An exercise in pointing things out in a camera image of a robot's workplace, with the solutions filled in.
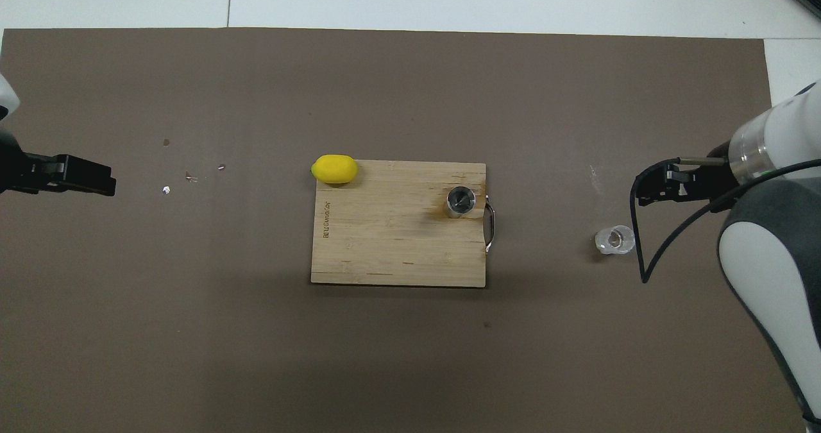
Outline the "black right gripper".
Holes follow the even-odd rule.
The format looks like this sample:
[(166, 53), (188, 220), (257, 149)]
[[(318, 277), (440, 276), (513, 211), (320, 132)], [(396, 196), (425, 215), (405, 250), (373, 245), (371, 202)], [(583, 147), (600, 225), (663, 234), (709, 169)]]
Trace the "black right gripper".
[[(729, 164), (730, 141), (715, 147), (707, 158), (713, 158), (712, 164), (702, 164), (692, 170), (690, 196), (694, 200), (713, 202), (722, 194), (739, 187), (739, 182)], [(636, 202), (639, 206), (648, 206), (661, 201), (684, 202), (687, 200), (685, 183), (690, 181), (690, 174), (680, 169), (680, 162), (659, 162), (642, 170), (636, 176)]]

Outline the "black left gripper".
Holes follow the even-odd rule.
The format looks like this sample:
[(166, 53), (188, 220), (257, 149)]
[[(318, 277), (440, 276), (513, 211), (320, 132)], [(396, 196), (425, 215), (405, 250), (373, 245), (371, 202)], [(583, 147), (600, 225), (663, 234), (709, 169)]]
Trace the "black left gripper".
[(117, 180), (112, 168), (72, 155), (57, 155), (56, 170), (49, 174), (42, 166), (52, 157), (25, 153), (11, 132), (1, 131), (1, 192), (38, 194), (51, 182), (53, 192), (84, 192), (115, 196)]

